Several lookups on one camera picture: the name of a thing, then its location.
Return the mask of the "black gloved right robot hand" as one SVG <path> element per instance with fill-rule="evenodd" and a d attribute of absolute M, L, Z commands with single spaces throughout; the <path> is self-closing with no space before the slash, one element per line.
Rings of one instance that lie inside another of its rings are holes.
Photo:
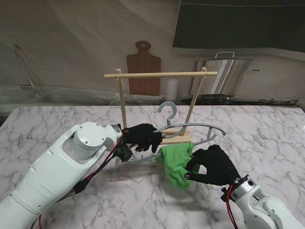
<path fill-rule="evenodd" d="M 194 173 L 195 166 L 205 167 L 206 173 Z M 195 151 L 186 165 L 186 170 L 185 179 L 216 186 L 231 185 L 241 177 L 229 156 L 219 145 Z"/>

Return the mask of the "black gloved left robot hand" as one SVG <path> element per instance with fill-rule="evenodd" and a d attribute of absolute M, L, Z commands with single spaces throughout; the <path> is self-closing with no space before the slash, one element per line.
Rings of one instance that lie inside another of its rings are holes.
<path fill-rule="evenodd" d="M 136 152 L 151 149 L 155 153 L 163 140 L 162 133 L 156 130 L 152 124 L 139 124 L 123 129 L 124 139 L 127 144 L 137 145 Z"/>

